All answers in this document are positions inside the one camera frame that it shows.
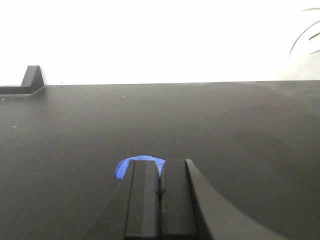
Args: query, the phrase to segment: blue plastic piece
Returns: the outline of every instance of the blue plastic piece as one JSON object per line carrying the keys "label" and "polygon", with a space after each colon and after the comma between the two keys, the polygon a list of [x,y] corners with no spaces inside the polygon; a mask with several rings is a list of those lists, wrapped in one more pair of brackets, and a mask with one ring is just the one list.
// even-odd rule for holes
{"label": "blue plastic piece", "polygon": [[129,157],[126,159],[123,159],[121,162],[119,162],[119,164],[116,166],[115,171],[114,171],[114,176],[116,177],[116,179],[122,180],[124,178],[124,176],[126,175],[127,172],[127,168],[129,166],[129,162],[130,160],[135,160],[135,161],[139,161],[139,160],[145,160],[145,161],[155,161],[157,167],[158,167],[158,171],[159,171],[159,176],[161,175],[161,171],[162,168],[166,162],[166,160],[163,160],[161,158],[156,158],[153,156],[133,156],[133,157]]}

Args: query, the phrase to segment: green plant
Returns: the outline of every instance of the green plant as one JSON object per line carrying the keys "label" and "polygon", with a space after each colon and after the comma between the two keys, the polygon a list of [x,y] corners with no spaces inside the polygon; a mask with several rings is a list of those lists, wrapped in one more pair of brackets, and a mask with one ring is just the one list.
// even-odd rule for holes
{"label": "green plant", "polygon": [[[320,10],[320,7],[305,9],[305,10],[302,10],[302,12],[304,12],[304,11],[311,11],[311,10]],[[319,21],[316,21],[314,24],[310,25],[310,26],[309,26],[306,30],[304,30],[304,31],[300,34],[300,36],[295,40],[294,44],[293,44],[292,47],[291,47],[289,57],[290,57],[290,55],[291,55],[291,53],[292,53],[292,50],[294,49],[294,46],[296,45],[297,41],[299,40],[299,38],[300,38],[308,29],[310,29],[311,27],[313,27],[313,26],[316,25],[317,23],[320,23],[320,20],[319,20]],[[317,34],[315,34],[315,35],[313,35],[312,37],[310,37],[310,38],[309,38],[309,41],[310,41],[311,39],[315,38],[315,37],[318,36],[318,35],[320,35],[320,32],[318,32]],[[319,52],[320,52],[320,49],[317,50],[317,51],[314,51],[314,52],[312,52],[312,53],[310,53],[310,54],[315,54],[315,53],[319,53]]]}

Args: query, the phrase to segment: white background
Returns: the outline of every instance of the white background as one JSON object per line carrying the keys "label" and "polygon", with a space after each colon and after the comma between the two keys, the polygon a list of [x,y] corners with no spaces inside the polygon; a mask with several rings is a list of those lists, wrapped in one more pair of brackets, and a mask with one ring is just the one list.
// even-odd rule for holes
{"label": "white background", "polygon": [[320,79],[319,1],[2,0],[0,85]]}

